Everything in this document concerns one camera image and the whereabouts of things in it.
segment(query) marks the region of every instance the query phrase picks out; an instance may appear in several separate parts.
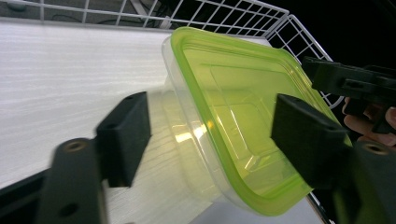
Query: container lid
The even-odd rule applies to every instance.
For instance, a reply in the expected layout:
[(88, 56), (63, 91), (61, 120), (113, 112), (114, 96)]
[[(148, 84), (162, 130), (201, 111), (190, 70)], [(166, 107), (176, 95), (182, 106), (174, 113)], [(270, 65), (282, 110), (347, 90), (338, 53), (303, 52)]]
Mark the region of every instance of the container lid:
[(175, 30), (171, 45), (233, 190), (260, 214), (286, 212), (311, 188), (270, 137), (276, 95), (336, 120), (332, 111), (283, 49), (189, 27)]

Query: finger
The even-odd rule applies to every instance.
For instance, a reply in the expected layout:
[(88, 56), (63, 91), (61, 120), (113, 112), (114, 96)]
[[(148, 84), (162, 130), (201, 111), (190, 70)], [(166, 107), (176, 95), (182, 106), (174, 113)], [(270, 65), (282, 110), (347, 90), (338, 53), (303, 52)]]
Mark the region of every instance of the finger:
[(392, 106), (388, 109), (385, 119), (392, 128), (396, 129), (396, 107)]
[(347, 104), (349, 103), (349, 101), (350, 101), (350, 97), (346, 97), (345, 100), (344, 100), (345, 104), (343, 105), (343, 110), (342, 111), (343, 111), (343, 114), (345, 114), (345, 115), (346, 115), (345, 109), (346, 109)]
[(351, 115), (344, 117), (344, 123), (351, 130), (363, 135), (370, 133), (373, 128), (373, 124), (369, 121)]
[(375, 142), (374, 139), (371, 139), (371, 138), (369, 138), (369, 137), (367, 137), (367, 136), (365, 136), (365, 135), (359, 137), (357, 141), (358, 141), (358, 142), (361, 142), (361, 141), (365, 141), (365, 142)]
[(396, 135), (393, 133), (373, 133), (371, 130), (373, 128), (373, 124), (365, 119), (360, 119), (354, 116), (346, 116), (344, 118), (345, 125), (351, 130), (361, 133), (362, 135), (369, 137), (376, 142), (384, 144), (388, 147), (393, 147), (396, 145)]

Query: plastic food container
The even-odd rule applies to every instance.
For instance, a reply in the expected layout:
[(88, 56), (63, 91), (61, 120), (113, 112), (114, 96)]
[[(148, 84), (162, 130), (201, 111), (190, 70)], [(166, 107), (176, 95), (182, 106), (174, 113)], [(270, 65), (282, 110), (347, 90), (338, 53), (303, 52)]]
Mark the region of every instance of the plastic food container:
[(277, 216), (311, 191), (270, 138), (276, 94), (336, 118), (288, 52), (183, 27), (163, 58), (163, 108), (197, 195)]

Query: wire rack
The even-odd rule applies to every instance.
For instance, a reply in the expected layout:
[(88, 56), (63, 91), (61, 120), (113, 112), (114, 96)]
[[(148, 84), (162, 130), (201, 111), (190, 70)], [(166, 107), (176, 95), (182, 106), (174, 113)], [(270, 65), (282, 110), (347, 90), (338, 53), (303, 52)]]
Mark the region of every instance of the wire rack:
[[(0, 16), (144, 29), (191, 26), (266, 38), (299, 62), (304, 56), (332, 60), (295, 16), (258, 0), (0, 0)], [(321, 94), (331, 109), (343, 101), (343, 97)]]

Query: human hand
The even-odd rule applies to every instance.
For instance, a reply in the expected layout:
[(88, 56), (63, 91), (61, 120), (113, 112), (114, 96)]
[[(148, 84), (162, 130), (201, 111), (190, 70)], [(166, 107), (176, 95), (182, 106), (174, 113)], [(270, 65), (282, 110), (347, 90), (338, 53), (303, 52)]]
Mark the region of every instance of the human hand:
[[(343, 107), (343, 113), (344, 108), (348, 104), (349, 100), (350, 98), (347, 97), (346, 104)], [(346, 115), (344, 118), (344, 123), (351, 130), (362, 134), (362, 136), (358, 138), (358, 141), (375, 141), (396, 150), (395, 134), (382, 134), (372, 132), (374, 121), (378, 119), (378, 116), (381, 116), (379, 113), (381, 109), (381, 105), (369, 105), (364, 111), (364, 115), (367, 117), (367, 119)], [(388, 109), (385, 119), (392, 128), (396, 129), (396, 107), (391, 107), (390, 109)]]

